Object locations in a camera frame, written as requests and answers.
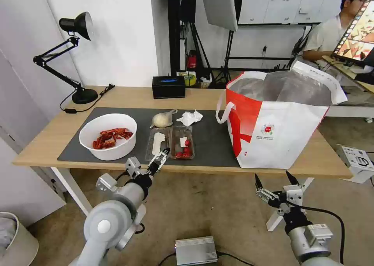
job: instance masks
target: fire extinguisher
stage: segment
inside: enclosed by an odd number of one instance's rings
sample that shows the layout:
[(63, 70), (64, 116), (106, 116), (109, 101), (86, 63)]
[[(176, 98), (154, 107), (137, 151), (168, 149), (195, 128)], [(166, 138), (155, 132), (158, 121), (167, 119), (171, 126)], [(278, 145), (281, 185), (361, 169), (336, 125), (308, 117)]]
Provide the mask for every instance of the fire extinguisher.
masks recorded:
[(187, 57), (187, 68), (196, 68), (197, 54), (195, 50), (191, 50)]

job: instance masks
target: black desk lamp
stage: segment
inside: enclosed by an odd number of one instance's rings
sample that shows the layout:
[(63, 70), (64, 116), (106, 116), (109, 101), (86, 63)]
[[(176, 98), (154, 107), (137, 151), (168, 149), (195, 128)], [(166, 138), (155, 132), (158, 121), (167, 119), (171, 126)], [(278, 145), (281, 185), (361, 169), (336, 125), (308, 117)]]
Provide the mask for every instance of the black desk lamp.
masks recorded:
[[(97, 92), (93, 89), (85, 89), (82, 87), (81, 83), (78, 83), (63, 74), (57, 72), (53, 68), (47, 65), (47, 63), (53, 60), (56, 57), (68, 52), (69, 50), (78, 46), (79, 37), (75, 35), (75, 33), (80, 34), (83, 38), (87, 40), (92, 40), (93, 33), (93, 25), (92, 19), (88, 12), (83, 12), (78, 15), (75, 19), (70, 18), (61, 18), (59, 21), (59, 25), (62, 30), (66, 31), (71, 37), (67, 39), (65, 42), (59, 44), (58, 46), (46, 51), (45, 53), (34, 57), (34, 63), (39, 65), (40, 67), (44, 68), (48, 72), (52, 73), (53, 75), (59, 77), (64, 82), (68, 83), (72, 87), (76, 89), (76, 92), (72, 96), (72, 100), (76, 104), (85, 104), (93, 102), (97, 99), (98, 95)], [(58, 49), (59, 47), (71, 43), (72, 46), (65, 49), (64, 51), (58, 53), (51, 53), (52, 51)]]

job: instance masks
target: clear plastic tray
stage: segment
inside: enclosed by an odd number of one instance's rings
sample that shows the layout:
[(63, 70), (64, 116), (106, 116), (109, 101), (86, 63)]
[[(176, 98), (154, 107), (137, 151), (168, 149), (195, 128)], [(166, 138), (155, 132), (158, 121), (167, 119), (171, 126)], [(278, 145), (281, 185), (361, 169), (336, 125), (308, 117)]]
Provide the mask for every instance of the clear plastic tray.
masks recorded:
[[(178, 152), (183, 152), (183, 147), (180, 146), (180, 138), (187, 137), (191, 144), (189, 145), (190, 156), (177, 157)], [(192, 140), (192, 126), (172, 126), (171, 127), (171, 143), (170, 143), (170, 157), (172, 159), (193, 159), (195, 156), (194, 142)]]
[[(160, 149), (162, 151), (165, 148), (169, 147), (170, 157), (172, 159), (189, 160), (189, 159), (194, 158), (195, 148), (194, 148), (194, 142), (192, 140), (192, 126), (172, 126), (172, 127), (167, 127), (167, 128), (154, 128), (151, 130), (149, 134), (146, 153), (145, 153), (146, 161), (150, 161), (154, 157), (154, 155), (152, 154), (152, 149), (153, 149), (153, 141), (154, 141), (155, 133), (162, 133), (165, 135), (165, 141), (161, 142)], [(181, 137), (187, 137), (187, 139), (189, 139), (191, 142), (191, 144), (189, 145), (191, 154), (188, 157), (186, 156), (177, 157), (178, 152), (183, 153), (183, 148), (180, 146)]]
[(152, 154), (153, 149), (153, 141), (155, 138), (155, 133), (162, 133), (165, 135), (165, 141), (161, 142), (161, 151), (164, 150), (167, 147), (170, 147), (170, 137), (171, 137), (171, 128), (154, 128), (151, 130), (151, 133), (149, 134), (148, 144), (147, 144), (147, 150), (145, 152), (145, 160), (150, 161), (153, 159), (155, 155)]

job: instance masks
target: lamp base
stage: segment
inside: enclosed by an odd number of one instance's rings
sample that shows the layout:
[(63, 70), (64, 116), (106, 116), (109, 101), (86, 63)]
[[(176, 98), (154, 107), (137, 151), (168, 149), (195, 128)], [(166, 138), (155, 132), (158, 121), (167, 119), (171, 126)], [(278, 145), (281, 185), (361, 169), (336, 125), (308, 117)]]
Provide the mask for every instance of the lamp base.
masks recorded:
[(98, 94), (93, 89), (77, 90), (73, 94), (71, 99), (75, 104), (86, 104), (95, 101), (98, 98)]

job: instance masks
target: bag logo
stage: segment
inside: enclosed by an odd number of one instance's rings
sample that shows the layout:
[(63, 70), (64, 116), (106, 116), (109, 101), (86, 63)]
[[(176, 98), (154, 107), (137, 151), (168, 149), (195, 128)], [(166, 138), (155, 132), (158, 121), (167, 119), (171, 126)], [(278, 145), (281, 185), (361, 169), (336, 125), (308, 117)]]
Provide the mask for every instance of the bag logo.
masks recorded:
[(273, 124), (265, 124), (261, 129), (261, 133), (263, 135), (272, 135), (274, 133), (274, 125)]

